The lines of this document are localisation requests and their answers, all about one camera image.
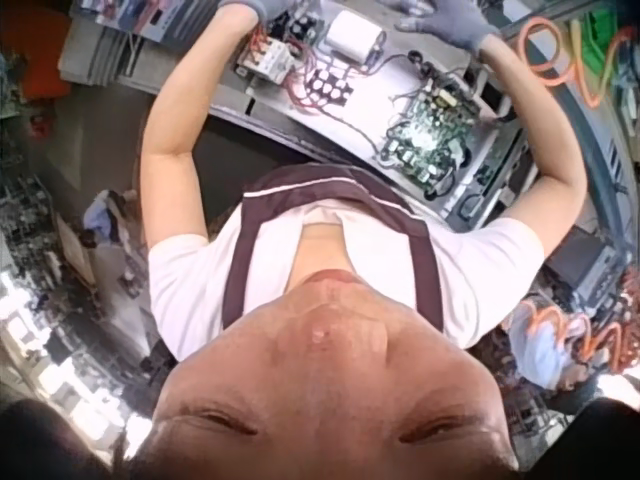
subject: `eye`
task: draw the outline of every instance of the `eye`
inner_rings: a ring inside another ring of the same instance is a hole
[[[398,440],[400,440],[401,443],[407,444],[418,443],[475,423],[476,419],[464,416],[440,418],[436,421],[419,425],[409,432],[402,434]]]
[[[241,435],[253,436],[258,434],[255,429],[247,426],[240,420],[232,418],[221,412],[199,412],[196,416]]]

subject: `neck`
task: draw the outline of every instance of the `neck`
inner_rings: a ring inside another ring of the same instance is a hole
[[[304,226],[285,293],[300,285],[310,275],[329,269],[355,273],[347,253],[342,225]]]

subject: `hand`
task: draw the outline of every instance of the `hand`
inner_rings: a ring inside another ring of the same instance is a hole
[[[433,8],[424,0],[376,1],[408,15],[396,24],[399,31],[429,33],[476,55],[489,34],[498,34],[473,0],[430,0]]]
[[[295,4],[295,0],[222,0],[219,7],[239,3],[252,8],[263,25],[278,18]]]

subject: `white capacitor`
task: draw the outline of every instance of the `white capacitor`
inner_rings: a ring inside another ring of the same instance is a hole
[[[364,64],[382,35],[382,28],[366,18],[343,10],[329,27],[326,43],[346,57]]]

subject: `white t-shirt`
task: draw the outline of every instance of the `white t-shirt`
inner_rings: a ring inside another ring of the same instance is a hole
[[[425,221],[438,262],[444,334],[460,348],[469,348],[527,293],[544,261],[542,244],[529,227],[510,218],[464,234],[434,219]],[[245,314],[282,296],[302,227],[312,223],[342,224],[356,273],[387,297],[416,308],[408,237],[350,204],[323,200],[262,225],[249,268]],[[223,293],[239,233],[237,208],[215,241],[178,235],[149,252],[152,311],[178,360],[222,331]]]

